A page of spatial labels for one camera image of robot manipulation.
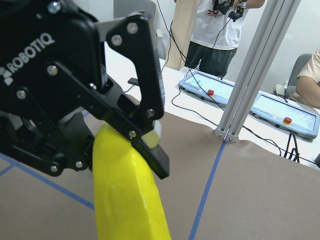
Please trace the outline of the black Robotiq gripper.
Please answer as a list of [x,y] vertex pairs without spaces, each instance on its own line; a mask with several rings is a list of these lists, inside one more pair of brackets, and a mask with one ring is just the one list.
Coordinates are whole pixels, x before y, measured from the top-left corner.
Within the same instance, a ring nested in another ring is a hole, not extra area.
[[104,60],[97,20],[73,1],[1,1],[0,88],[86,86],[104,94],[117,87]]

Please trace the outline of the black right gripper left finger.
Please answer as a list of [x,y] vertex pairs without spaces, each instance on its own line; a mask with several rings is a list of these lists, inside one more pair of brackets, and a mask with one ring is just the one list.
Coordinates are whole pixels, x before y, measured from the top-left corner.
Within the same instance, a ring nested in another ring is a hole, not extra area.
[[65,169],[91,167],[94,136],[82,109],[144,151],[140,138],[129,136],[130,131],[143,132],[141,106],[119,87],[101,94],[87,86],[52,90],[14,86],[0,89],[1,153],[53,177]]

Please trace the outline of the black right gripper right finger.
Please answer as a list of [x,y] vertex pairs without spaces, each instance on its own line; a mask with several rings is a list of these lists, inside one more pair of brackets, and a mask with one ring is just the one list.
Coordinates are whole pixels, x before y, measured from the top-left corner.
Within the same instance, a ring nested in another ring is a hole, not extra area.
[[127,17],[98,22],[96,27],[101,41],[132,61],[141,94],[140,104],[136,105],[121,89],[113,87],[109,96],[115,100],[114,112],[106,121],[130,141],[153,172],[164,179],[170,174],[170,159],[159,146],[165,90],[151,14],[136,11]]

